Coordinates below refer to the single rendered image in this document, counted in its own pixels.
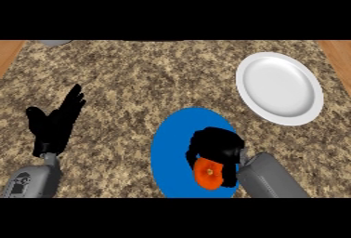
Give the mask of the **orange squash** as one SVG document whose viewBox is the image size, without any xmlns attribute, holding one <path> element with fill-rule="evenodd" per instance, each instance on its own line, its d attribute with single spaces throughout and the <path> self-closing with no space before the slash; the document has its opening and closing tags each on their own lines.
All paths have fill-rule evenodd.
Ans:
<svg viewBox="0 0 351 238">
<path fill-rule="evenodd" d="M 193 177 L 202 188 L 216 190 L 224 182 L 222 165 L 205 158 L 199 158 L 193 166 Z"/>
</svg>

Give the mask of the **grey round object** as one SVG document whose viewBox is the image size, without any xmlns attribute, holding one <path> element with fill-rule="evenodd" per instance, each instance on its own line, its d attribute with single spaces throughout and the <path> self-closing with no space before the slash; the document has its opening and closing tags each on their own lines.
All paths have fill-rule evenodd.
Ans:
<svg viewBox="0 0 351 238">
<path fill-rule="evenodd" d="M 72 40 L 38 40 L 41 44 L 45 46 L 62 46 L 63 44 L 69 43 Z"/>
</svg>

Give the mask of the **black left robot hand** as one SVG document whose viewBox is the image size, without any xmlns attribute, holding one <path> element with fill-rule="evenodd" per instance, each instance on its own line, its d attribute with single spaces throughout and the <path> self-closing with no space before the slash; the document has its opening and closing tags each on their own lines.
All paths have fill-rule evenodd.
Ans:
<svg viewBox="0 0 351 238">
<path fill-rule="evenodd" d="M 44 114 L 41 109 L 34 106 L 26 108 L 29 132 L 34 135 L 32 155 L 35 157 L 40 157 L 47 152 L 56 155 L 63 152 L 72 126 L 85 102 L 81 86 L 75 85 L 60 107 L 50 114 Z"/>
</svg>

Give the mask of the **blue plate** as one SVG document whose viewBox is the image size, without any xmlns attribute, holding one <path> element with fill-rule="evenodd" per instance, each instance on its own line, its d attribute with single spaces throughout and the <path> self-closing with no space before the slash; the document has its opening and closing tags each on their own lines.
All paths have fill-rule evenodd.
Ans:
<svg viewBox="0 0 351 238">
<path fill-rule="evenodd" d="M 153 134 L 150 169 L 166 198 L 230 198 L 239 188 L 206 190 L 194 181 L 186 152 L 193 133 L 208 126 L 236 131 L 224 117 L 208 108 L 183 108 L 169 114 Z"/>
</svg>

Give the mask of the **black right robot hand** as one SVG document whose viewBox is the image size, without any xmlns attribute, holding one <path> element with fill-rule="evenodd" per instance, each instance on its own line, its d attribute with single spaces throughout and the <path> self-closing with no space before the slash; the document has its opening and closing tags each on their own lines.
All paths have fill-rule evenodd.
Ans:
<svg viewBox="0 0 351 238">
<path fill-rule="evenodd" d="M 218 127 L 206 127 L 193 133 L 186 160 L 193 172 L 194 162 L 205 158 L 222 167 L 224 182 L 221 187 L 233 188 L 237 184 L 236 168 L 240 163 L 240 150 L 243 149 L 243 140 L 237 134 Z"/>
</svg>

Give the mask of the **white plate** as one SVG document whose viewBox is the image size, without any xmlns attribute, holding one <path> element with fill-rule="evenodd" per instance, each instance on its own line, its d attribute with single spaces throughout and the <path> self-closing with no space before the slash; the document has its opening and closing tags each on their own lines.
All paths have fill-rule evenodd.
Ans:
<svg viewBox="0 0 351 238">
<path fill-rule="evenodd" d="M 277 125 L 302 126 L 321 113 L 323 92 L 317 77 L 284 54 L 250 54 L 237 66 L 236 87 L 250 111 Z"/>
</svg>

